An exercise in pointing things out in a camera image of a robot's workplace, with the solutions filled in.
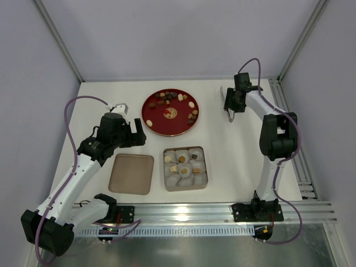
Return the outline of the metal serving tongs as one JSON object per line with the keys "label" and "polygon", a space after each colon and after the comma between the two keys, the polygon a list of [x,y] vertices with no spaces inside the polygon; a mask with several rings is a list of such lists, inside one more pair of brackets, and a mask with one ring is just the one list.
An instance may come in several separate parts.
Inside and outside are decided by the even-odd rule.
{"label": "metal serving tongs", "polygon": [[229,108],[228,109],[225,108],[226,91],[224,90],[223,86],[220,87],[220,97],[223,106],[223,111],[227,115],[228,121],[232,123],[235,118],[235,112]]}

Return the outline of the gold tin lid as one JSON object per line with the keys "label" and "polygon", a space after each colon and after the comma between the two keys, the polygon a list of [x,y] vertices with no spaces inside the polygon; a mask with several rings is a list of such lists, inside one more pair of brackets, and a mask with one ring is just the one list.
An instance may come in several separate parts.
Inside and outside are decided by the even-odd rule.
{"label": "gold tin lid", "polygon": [[118,154],[108,189],[119,194],[147,195],[150,192],[154,158],[150,155]]}

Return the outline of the gold tin box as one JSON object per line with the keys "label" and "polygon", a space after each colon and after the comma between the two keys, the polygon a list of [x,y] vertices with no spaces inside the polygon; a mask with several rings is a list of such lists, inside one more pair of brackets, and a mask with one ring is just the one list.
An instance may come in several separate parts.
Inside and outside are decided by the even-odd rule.
{"label": "gold tin box", "polygon": [[162,160],[164,185],[168,192],[202,190],[207,187],[209,178],[201,146],[165,149]]}

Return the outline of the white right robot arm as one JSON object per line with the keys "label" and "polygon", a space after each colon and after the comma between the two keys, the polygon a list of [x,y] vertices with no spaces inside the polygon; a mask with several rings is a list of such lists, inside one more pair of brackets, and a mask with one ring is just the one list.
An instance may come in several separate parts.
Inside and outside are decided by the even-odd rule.
{"label": "white right robot arm", "polygon": [[234,83],[233,88],[220,91],[228,121],[233,122],[236,113],[252,109],[262,121],[259,148],[264,157],[260,182],[251,202],[231,207],[234,221],[283,221],[278,188],[286,162],[300,149],[297,115],[272,105],[261,88],[252,85],[248,73],[236,74]]}

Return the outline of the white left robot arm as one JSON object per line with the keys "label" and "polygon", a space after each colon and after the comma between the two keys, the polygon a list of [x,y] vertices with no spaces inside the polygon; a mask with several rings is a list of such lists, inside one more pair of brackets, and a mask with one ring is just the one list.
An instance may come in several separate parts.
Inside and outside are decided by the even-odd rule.
{"label": "white left robot arm", "polygon": [[101,118],[97,131],[84,139],[75,150],[75,159],[54,192],[35,211],[26,210],[21,223],[27,241],[54,256],[62,256],[71,246],[75,234],[97,221],[110,222],[116,215],[116,199],[97,194],[85,207],[72,207],[88,182],[98,173],[117,148],[143,146],[146,141],[142,123],[130,123],[114,112]]}

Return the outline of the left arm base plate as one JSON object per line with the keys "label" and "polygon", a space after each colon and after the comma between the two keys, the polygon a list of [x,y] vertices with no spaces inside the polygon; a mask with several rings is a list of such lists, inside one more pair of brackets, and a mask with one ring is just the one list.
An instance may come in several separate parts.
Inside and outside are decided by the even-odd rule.
{"label": "left arm base plate", "polygon": [[135,218],[134,206],[117,205],[116,215],[114,217],[114,222],[116,223],[116,225],[131,224],[134,222],[134,218]]}

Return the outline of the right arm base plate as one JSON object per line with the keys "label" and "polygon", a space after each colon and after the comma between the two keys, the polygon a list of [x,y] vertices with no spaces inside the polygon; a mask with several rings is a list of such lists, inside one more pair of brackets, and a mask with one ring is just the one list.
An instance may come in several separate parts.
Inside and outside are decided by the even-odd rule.
{"label": "right arm base plate", "polygon": [[231,206],[231,209],[236,223],[271,222],[272,219],[276,222],[284,221],[280,204],[276,208],[257,211],[253,209],[251,204],[236,203]]}

